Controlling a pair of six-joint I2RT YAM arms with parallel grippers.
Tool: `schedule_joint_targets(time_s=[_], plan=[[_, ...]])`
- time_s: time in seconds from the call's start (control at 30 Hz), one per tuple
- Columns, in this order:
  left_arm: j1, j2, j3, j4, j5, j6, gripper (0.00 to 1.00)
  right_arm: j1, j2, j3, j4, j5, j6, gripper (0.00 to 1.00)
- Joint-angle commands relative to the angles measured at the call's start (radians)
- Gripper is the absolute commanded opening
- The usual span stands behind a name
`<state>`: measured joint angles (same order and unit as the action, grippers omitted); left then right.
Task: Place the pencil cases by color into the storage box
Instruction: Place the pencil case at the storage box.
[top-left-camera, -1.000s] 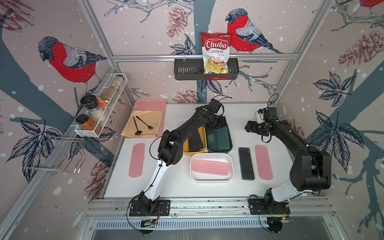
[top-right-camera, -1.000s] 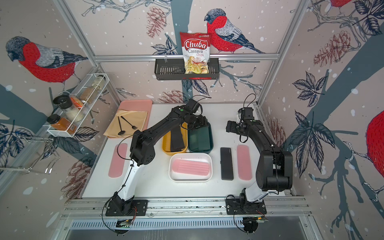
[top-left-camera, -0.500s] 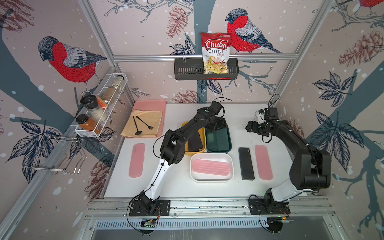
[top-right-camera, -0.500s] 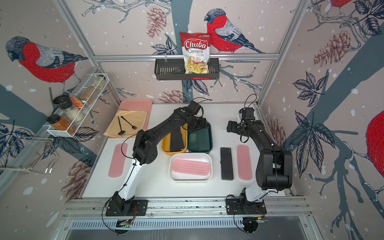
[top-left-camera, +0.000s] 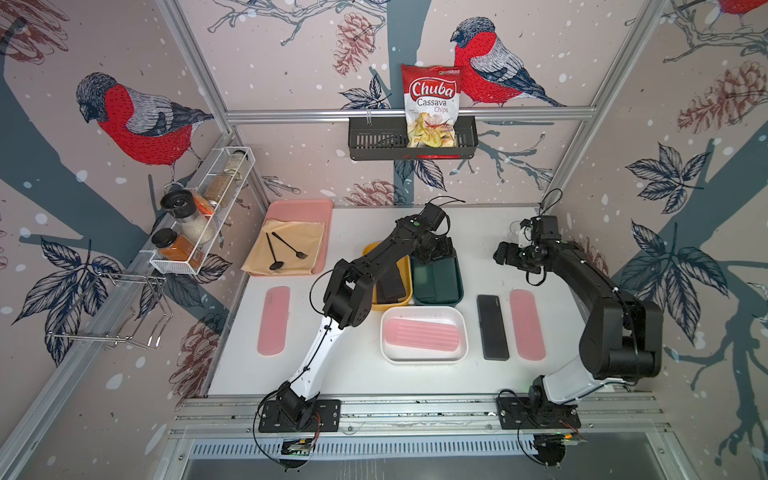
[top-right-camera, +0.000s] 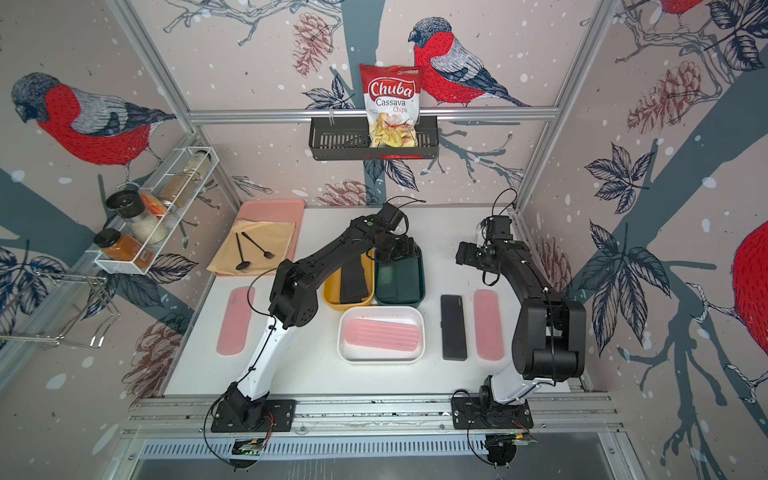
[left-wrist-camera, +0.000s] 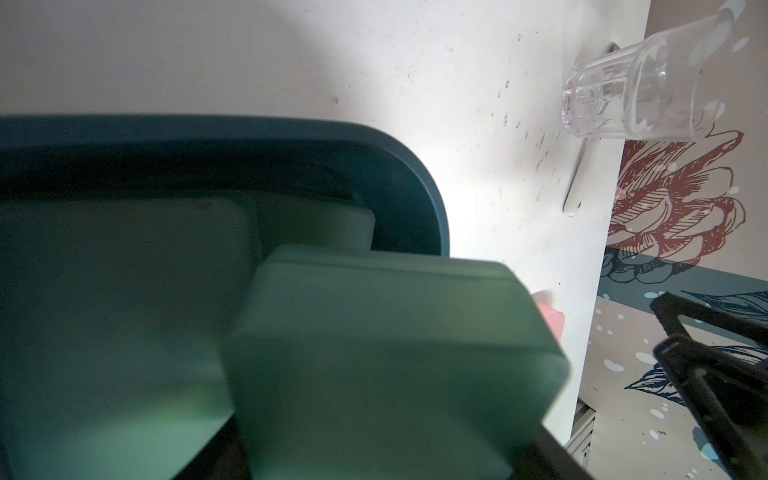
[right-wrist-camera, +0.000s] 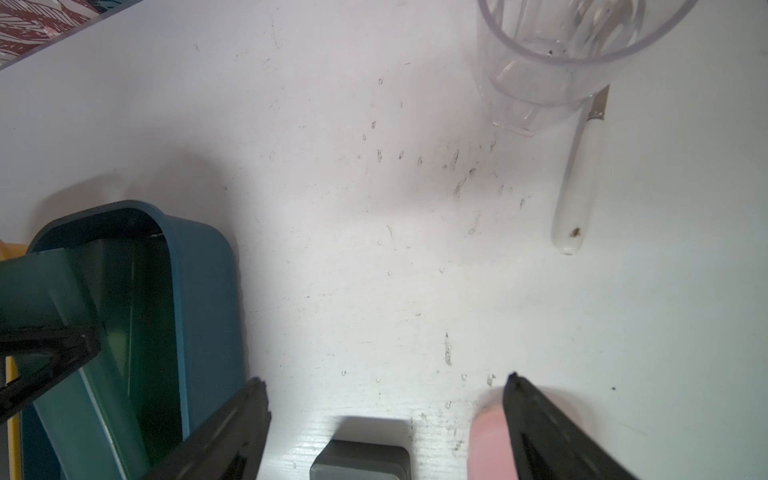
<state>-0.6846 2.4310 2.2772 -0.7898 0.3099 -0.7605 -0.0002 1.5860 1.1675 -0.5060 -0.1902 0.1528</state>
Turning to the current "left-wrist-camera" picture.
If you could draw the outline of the pink pencil case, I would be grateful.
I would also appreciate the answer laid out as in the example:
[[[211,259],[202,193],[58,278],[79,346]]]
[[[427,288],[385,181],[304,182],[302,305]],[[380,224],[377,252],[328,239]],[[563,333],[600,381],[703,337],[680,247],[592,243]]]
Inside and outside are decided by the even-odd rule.
[[[565,314],[554,307],[553,297],[549,291],[538,291],[532,294],[532,298],[545,323],[557,341],[561,341],[565,329]]]

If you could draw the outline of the green pencil case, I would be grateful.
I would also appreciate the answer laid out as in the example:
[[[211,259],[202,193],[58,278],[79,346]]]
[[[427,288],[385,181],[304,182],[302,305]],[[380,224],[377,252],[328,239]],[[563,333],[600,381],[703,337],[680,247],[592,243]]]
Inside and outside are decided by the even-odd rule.
[[[257,479],[504,479],[569,375],[504,265],[283,246],[222,346]]]
[[[287,245],[370,250],[375,215],[369,209],[328,200],[251,192],[264,255]]]
[[[262,257],[235,191],[1,205],[1,475],[170,479],[231,417],[219,347]]]

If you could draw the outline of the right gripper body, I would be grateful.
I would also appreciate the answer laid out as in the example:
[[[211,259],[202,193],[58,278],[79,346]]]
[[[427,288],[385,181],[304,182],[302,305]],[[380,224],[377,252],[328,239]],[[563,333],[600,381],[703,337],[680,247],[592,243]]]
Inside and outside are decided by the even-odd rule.
[[[732,479],[767,477],[767,362],[749,364],[694,340],[682,316],[767,344],[767,326],[665,293],[650,303],[667,338],[654,356]]]

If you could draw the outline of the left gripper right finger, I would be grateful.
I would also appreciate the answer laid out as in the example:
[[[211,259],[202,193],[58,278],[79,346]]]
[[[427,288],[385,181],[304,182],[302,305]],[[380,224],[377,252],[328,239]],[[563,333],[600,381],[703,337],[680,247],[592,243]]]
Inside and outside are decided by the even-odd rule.
[[[533,439],[514,457],[511,480],[591,480],[587,473],[540,425]]]

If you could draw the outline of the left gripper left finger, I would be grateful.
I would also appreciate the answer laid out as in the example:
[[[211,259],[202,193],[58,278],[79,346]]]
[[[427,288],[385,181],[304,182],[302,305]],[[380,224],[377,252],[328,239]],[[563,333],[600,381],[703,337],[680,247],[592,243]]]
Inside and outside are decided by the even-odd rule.
[[[218,430],[174,480],[247,480],[252,474],[234,416]]]

